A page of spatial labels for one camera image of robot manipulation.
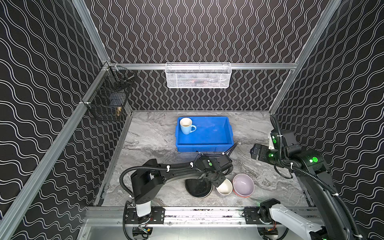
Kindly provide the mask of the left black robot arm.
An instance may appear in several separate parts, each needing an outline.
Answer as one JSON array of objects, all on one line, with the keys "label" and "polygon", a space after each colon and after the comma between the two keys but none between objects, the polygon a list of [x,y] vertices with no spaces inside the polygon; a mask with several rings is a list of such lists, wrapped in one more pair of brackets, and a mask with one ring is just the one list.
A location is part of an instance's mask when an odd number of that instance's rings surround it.
[{"label": "left black robot arm", "polygon": [[230,155],[237,144],[221,154],[198,153],[192,162],[181,164],[159,164],[150,159],[142,166],[125,169],[119,178],[121,187],[132,198],[130,204],[136,208],[139,218],[151,215],[151,201],[160,189],[175,180],[207,180],[219,187],[226,180],[226,175],[233,170]]}]

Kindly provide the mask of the light blue mug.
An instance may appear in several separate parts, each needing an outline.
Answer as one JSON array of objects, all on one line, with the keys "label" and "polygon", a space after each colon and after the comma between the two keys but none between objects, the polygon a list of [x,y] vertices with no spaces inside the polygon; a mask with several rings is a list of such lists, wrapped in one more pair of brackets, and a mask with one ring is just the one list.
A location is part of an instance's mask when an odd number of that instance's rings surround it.
[{"label": "light blue mug", "polygon": [[180,128],[184,135],[189,135],[197,129],[197,127],[193,125],[193,121],[190,118],[182,118],[180,120]]}]

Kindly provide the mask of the purple cream mug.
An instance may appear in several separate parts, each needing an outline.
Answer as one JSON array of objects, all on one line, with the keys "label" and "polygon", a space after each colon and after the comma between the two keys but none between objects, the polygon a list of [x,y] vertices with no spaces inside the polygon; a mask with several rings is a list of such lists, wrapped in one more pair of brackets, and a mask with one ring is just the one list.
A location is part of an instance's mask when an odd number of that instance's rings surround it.
[{"label": "purple cream mug", "polygon": [[225,179],[219,187],[216,187],[216,190],[220,195],[227,196],[233,191],[232,182],[229,179]]}]

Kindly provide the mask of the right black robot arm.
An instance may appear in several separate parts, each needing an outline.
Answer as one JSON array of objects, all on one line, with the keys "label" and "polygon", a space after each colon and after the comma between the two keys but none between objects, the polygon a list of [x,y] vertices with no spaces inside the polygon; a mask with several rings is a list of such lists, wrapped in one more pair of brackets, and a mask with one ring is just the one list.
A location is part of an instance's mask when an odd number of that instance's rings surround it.
[{"label": "right black robot arm", "polygon": [[251,158],[272,165],[276,171],[287,169],[289,179],[297,177],[314,200],[324,224],[311,223],[276,199],[260,204],[259,220],[265,224],[282,224],[304,240],[362,240],[364,237],[336,190],[322,155],[314,150],[303,151],[292,131],[283,131],[276,116],[271,115],[270,120],[274,128],[270,146],[254,144]]}]

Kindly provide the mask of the black glossy plate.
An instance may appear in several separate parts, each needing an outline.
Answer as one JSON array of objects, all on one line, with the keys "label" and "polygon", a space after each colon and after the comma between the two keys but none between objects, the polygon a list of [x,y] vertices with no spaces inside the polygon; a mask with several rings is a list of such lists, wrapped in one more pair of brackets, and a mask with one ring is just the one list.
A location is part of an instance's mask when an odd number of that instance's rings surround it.
[{"label": "black glossy plate", "polygon": [[212,192],[213,184],[208,180],[188,179],[185,180],[185,188],[192,197],[202,199]]}]

